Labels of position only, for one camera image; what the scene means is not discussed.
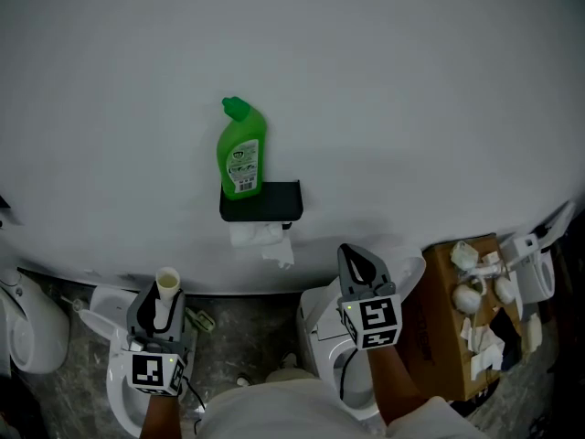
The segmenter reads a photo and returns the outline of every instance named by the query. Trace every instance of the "person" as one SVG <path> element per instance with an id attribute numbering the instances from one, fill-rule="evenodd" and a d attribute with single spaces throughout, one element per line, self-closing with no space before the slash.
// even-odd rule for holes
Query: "person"
<path id="1" fill-rule="evenodd" d="M 374 395 L 386 436 L 396 439 L 486 439 L 441 397 L 424 398 L 394 347 L 367 352 Z M 141 439 L 179 439 L 176 398 L 151 397 Z M 261 385 L 214 397 L 197 439 L 367 439 L 371 435 L 343 408 L 334 389 L 296 367 L 291 354 Z"/>

